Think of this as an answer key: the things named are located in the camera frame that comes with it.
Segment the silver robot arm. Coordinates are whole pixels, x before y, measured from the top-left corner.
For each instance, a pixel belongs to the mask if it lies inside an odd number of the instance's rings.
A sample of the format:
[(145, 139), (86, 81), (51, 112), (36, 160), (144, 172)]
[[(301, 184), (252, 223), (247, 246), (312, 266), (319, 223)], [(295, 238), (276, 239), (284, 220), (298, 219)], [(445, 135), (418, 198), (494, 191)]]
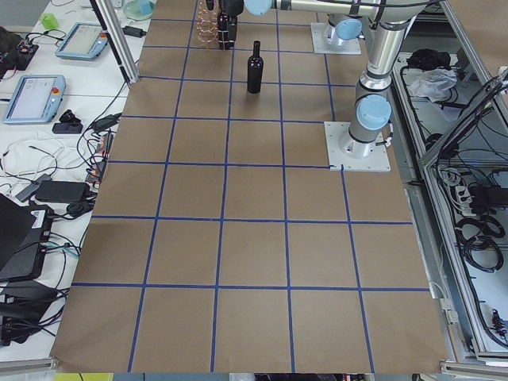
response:
[(338, 47), (356, 39), (361, 32), (362, 22), (359, 17), (329, 13), (328, 25), (322, 34), (322, 40), (330, 47)]
[(340, 25), (367, 17), (377, 24), (368, 64), (356, 84), (355, 117), (347, 132), (338, 139), (341, 151), (363, 159), (375, 149), (375, 141), (391, 116), (386, 92), (391, 72), (412, 20), (431, 1), (220, 1), (219, 6), (231, 18), (243, 10), (261, 16), (271, 9), (282, 11), (324, 12), (338, 39)]

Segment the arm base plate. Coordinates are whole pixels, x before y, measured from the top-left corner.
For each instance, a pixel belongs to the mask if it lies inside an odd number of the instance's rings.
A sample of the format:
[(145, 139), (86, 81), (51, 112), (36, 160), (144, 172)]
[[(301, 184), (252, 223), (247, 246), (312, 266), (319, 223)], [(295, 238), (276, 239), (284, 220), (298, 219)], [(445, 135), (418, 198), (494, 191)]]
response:
[(383, 134), (360, 143), (349, 134), (349, 122), (325, 121), (325, 139), (331, 171), (389, 172), (390, 161)]
[(310, 25), (314, 53), (360, 55), (359, 36), (362, 24), (357, 19), (340, 21), (336, 26), (329, 23)]

